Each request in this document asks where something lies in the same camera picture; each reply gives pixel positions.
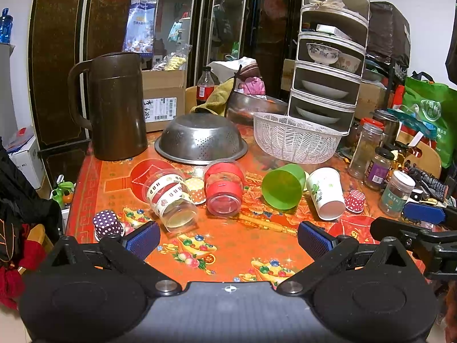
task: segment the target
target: pitcher handle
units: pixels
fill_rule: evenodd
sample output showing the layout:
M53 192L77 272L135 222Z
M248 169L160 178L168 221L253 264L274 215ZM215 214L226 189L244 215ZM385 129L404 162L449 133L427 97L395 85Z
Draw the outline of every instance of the pitcher handle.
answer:
M78 126L92 130L92 124L90 120L82 117L78 111L78 91L76 81L79 81L79 75L83 72L89 72L91 70L92 60L82 61L76 64L68 74L68 92L69 92L69 106L71 118Z

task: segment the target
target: coca-cola bottle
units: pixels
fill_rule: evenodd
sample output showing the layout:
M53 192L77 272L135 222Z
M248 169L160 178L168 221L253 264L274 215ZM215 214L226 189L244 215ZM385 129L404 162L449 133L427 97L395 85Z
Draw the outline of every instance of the coca-cola bottle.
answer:
M214 81L211 78L211 67L203 67L203 74L197 82L197 104L206 102L214 90Z

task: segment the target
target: green towel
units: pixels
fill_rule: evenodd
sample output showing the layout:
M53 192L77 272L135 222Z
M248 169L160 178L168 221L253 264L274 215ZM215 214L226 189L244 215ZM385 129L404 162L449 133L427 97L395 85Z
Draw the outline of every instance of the green towel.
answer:
M191 112L211 112L215 115L224 116L225 104L232 92L234 78L228 79L223 84L219 85L206 100L205 104L198 105L191 109Z

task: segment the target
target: red label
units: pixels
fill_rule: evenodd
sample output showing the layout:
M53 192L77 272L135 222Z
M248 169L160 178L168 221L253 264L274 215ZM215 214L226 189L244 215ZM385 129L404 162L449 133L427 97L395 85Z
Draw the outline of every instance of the red label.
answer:
M207 100L211 93L214 91L214 86L210 88L203 88L197 86L197 99L198 100Z

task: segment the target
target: stainless steel colander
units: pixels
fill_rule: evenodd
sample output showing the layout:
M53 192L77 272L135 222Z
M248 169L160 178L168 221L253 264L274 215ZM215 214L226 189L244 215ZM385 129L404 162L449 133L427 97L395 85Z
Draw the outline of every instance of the stainless steel colander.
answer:
M191 165L239 159L248 151L235 124L210 113L177 117L168 124L154 147L166 159Z

